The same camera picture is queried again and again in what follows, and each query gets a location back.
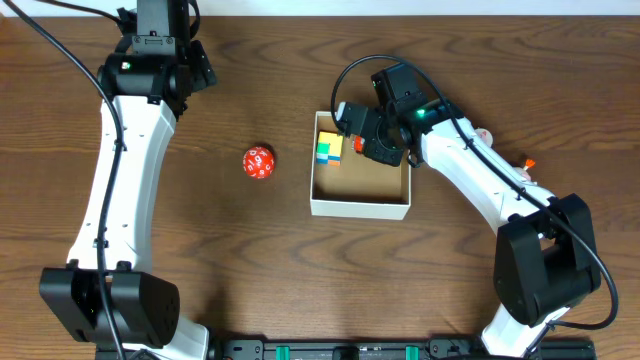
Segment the wooden tabletop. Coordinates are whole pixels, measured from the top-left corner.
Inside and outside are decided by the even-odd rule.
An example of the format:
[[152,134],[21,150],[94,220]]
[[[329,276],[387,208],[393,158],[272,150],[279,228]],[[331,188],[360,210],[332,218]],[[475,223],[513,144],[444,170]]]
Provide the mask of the wooden tabletop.
[[[92,70],[120,38],[104,19],[40,19]],[[640,23],[637,18],[204,18],[219,84],[189,98],[164,159],[153,220],[155,275],[183,313],[272,339],[420,338],[479,333],[499,301],[495,236],[437,172],[413,172],[403,221],[312,217],[313,119],[336,77],[372,53],[422,65],[506,159],[591,208],[600,255],[620,291],[618,320],[587,333],[601,359],[640,353]],[[370,63],[340,99],[375,102]],[[38,295],[63,266],[86,210],[100,98],[16,19],[0,23],[0,358],[91,359]],[[265,181],[244,151],[270,144]],[[603,287],[567,319],[597,322]]]

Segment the white box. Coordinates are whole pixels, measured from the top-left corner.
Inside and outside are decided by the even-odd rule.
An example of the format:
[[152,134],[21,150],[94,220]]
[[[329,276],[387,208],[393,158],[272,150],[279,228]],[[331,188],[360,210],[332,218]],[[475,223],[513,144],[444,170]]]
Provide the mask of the white box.
[[402,220],[411,207],[411,167],[380,164],[342,144],[340,166],[316,163],[318,133],[338,132],[328,111],[316,112],[311,154],[311,215]]

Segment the white wall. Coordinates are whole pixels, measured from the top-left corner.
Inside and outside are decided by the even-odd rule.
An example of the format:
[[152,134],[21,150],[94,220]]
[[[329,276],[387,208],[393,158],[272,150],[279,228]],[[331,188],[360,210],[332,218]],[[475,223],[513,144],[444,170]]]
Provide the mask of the white wall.
[[[14,0],[32,16],[83,16],[83,13]],[[135,0],[68,0],[115,14]],[[640,0],[198,0],[203,15],[640,15]],[[14,14],[4,4],[0,12]]]

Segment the wood grain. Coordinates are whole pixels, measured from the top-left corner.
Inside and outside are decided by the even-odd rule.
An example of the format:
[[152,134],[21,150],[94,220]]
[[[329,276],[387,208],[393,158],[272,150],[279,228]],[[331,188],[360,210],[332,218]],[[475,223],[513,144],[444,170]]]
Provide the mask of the wood grain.
[[[119,34],[102,19],[40,19],[90,69]],[[640,25],[625,17],[205,18],[219,85],[189,99],[169,146],[153,223],[154,269],[185,314],[270,338],[416,338],[480,331],[498,299],[495,238],[449,182],[414,172],[402,222],[314,218],[313,114],[335,78],[371,53],[433,76],[507,159],[589,204],[619,286],[617,322],[591,336],[602,359],[640,353]],[[342,99],[374,101],[368,76]],[[61,266],[88,201],[100,100],[55,49],[16,19],[0,23],[0,358],[90,359],[38,296]],[[267,181],[240,166],[250,145],[278,155]],[[595,322],[605,289],[569,316]]]

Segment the toy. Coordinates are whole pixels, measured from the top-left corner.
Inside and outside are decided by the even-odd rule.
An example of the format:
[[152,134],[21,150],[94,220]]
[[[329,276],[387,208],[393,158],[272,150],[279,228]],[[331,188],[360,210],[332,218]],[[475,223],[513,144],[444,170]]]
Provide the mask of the toy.
[[264,179],[271,175],[276,167],[276,162],[269,149],[262,146],[254,146],[244,154],[242,166],[247,175],[252,178]]
[[316,161],[318,164],[340,166],[343,139],[341,135],[320,131],[318,134],[318,147],[316,148]]

